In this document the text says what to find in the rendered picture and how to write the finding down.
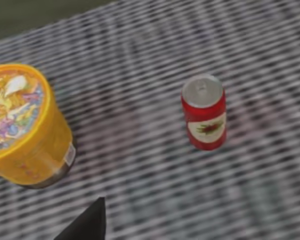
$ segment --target silver can top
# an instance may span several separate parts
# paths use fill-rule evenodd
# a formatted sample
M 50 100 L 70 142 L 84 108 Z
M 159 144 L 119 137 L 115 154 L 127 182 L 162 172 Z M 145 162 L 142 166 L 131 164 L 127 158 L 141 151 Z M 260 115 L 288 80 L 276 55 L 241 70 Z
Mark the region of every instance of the silver can top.
M 216 104 L 222 94 L 221 82 L 208 74 L 191 78 L 182 88 L 183 99 L 195 108 L 207 108 Z

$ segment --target white label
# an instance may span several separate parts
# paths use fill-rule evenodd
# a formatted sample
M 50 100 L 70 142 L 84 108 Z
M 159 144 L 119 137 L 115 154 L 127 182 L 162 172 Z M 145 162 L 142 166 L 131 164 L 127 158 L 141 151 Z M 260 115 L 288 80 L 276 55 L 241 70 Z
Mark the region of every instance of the white label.
M 189 122 L 188 128 L 191 134 L 200 142 L 213 143 L 217 141 L 225 130 L 226 113 L 207 120 L 199 122 Z
M 72 165 L 74 158 L 75 158 L 75 154 L 76 154 L 76 149 L 73 146 L 73 144 L 71 143 L 68 151 L 66 152 L 66 154 L 64 156 L 65 162 L 67 163 L 68 166 Z

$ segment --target striped tablecloth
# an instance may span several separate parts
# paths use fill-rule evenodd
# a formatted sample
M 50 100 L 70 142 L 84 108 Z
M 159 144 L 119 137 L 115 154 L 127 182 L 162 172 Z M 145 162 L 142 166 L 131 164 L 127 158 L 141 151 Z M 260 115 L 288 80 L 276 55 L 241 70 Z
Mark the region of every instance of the striped tablecloth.
M 300 0 L 124 0 L 0 40 L 78 140 L 42 190 L 0 178 L 0 240 L 52 240 L 106 196 L 107 239 L 300 240 Z M 180 89 L 210 73 L 228 140 L 196 150 Z

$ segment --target yellow bucket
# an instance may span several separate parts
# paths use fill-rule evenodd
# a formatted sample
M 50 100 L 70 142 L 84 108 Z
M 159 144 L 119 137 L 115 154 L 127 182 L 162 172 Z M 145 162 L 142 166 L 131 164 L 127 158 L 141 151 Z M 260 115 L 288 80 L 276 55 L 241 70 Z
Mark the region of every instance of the yellow bucket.
M 0 65 L 0 176 L 43 188 L 67 173 L 75 154 L 45 77 L 29 65 Z

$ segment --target can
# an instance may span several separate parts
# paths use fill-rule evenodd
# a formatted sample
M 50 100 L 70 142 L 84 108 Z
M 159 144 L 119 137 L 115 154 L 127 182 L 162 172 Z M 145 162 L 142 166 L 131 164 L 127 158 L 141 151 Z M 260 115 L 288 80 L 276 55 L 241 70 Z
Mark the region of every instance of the can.
M 226 140 L 225 91 L 212 75 L 188 80 L 181 93 L 187 133 L 198 149 L 214 150 Z
M 43 74 L 29 65 L 0 65 L 0 176 L 45 188 L 69 171 L 76 152 Z

